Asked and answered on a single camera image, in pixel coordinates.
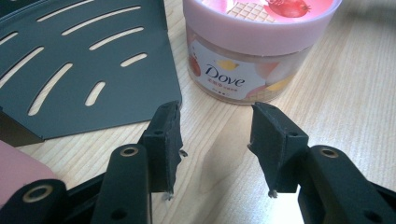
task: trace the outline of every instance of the black bracket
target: black bracket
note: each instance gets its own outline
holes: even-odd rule
[[[182,146],[179,103],[161,105],[138,144],[113,151],[104,174],[70,190],[56,179],[26,185],[0,223],[151,223],[151,192],[173,194]]]
[[[396,223],[396,193],[369,182],[341,150],[308,147],[308,136],[278,108],[256,103],[249,149],[269,196],[296,192],[305,223]]]

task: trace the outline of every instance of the slot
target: slot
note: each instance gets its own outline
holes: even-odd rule
[[[121,67],[129,66],[129,65],[131,65],[132,63],[136,63],[137,61],[140,61],[140,60],[145,59],[145,58],[147,58],[147,57],[148,57],[147,53],[140,53],[140,54],[137,54],[137,55],[135,55],[134,57],[132,57],[132,58],[130,58],[130,59],[127,59],[127,60],[123,61],[123,62],[121,63]]]
[[[70,35],[71,33],[75,32],[76,30],[81,29],[82,27],[87,26],[87,25],[89,25],[91,23],[94,23],[96,21],[99,21],[99,20],[102,20],[102,19],[105,19],[105,18],[108,18],[108,17],[111,17],[111,16],[115,16],[115,15],[118,15],[118,14],[121,14],[121,13],[124,13],[124,12],[137,10],[139,8],[141,8],[141,7],[127,7],[127,8],[121,9],[121,10],[109,12],[109,13],[104,14],[102,16],[95,17],[95,18],[90,19],[88,21],[84,21],[84,22],[82,22],[82,23],[80,23],[80,24],[78,24],[76,26],[73,26],[72,28],[64,31],[62,33],[62,35]]]
[[[44,47],[38,47],[31,51],[28,55],[16,63],[8,72],[0,79],[0,89],[18,72],[26,63],[32,60]]]
[[[73,5],[71,5],[71,6],[68,6],[68,7],[63,7],[63,8],[61,8],[61,9],[59,9],[59,10],[56,10],[56,11],[54,11],[54,12],[51,12],[50,14],[47,14],[47,15],[45,15],[45,16],[43,16],[43,17],[38,18],[37,21],[38,21],[38,22],[41,22],[41,21],[47,20],[47,19],[49,19],[49,18],[51,18],[51,17],[53,17],[53,16],[56,16],[56,15],[62,13],[62,12],[65,12],[65,11],[67,11],[67,10],[70,10],[70,9],[72,9],[72,8],[74,8],[74,7],[82,6],[82,5],[87,4],[87,3],[90,3],[90,2],[93,2],[93,0],[82,1],[82,2],[75,3],[75,4],[73,4]]]
[[[18,32],[13,32],[9,35],[6,35],[4,38],[0,39],[0,45],[6,43],[8,40],[10,40],[12,37],[16,36]]]
[[[108,37],[108,38],[106,38],[104,40],[98,41],[97,43],[91,45],[90,46],[90,50],[99,49],[103,45],[105,45],[105,44],[107,44],[107,43],[109,43],[109,42],[111,42],[113,40],[116,40],[116,39],[121,38],[121,37],[126,36],[126,35],[131,35],[133,33],[140,32],[142,30],[144,30],[143,27],[136,27],[134,29],[124,31],[124,32],[118,33],[116,35],[112,35],[112,36],[110,36],[110,37]]]
[[[90,92],[90,95],[88,95],[87,100],[85,101],[86,106],[91,106],[95,104],[96,99],[98,98],[100,92],[105,87],[105,85],[106,83],[104,81],[100,81],[96,83],[96,85],[93,87],[92,91]]]
[[[61,79],[61,77],[73,66],[72,63],[65,64],[58,72],[47,82],[41,92],[35,98],[32,106],[29,109],[28,115],[34,116],[40,110],[40,107],[43,105],[44,101],[46,100],[47,96],[49,95],[52,88],[55,84]]]

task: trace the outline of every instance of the product label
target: product label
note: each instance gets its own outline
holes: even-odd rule
[[[193,40],[189,64],[194,78],[206,89],[235,99],[260,99],[265,91],[283,89],[305,57],[297,53],[261,58],[259,63],[242,62],[222,56]]]
[[[242,20],[296,22],[313,19],[333,0],[202,0],[207,7]]]

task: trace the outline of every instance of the dove logo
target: dove logo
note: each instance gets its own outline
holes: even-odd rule
[[[208,64],[207,66],[209,66],[209,67],[207,68],[205,74],[217,79],[221,83],[235,85],[236,87],[241,87],[245,83],[244,79],[232,78],[232,77],[228,77],[226,75],[220,74],[219,70],[216,69],[216,67],[211,64]]]

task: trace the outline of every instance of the white jar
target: white jar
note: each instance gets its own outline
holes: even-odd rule
[[[275,15],[264,0],[184,0],[191,77],[204,91],[230,103],[274,99],[298,72],[341,0],[322,2],[328,5],[321,11],[305,5],[310,10],[305,16],[286,18]],[[283,13],[280,6],[272,8]],[[241,18],[249,10],[256,18],[259,13],[274,16],[261,21]]]

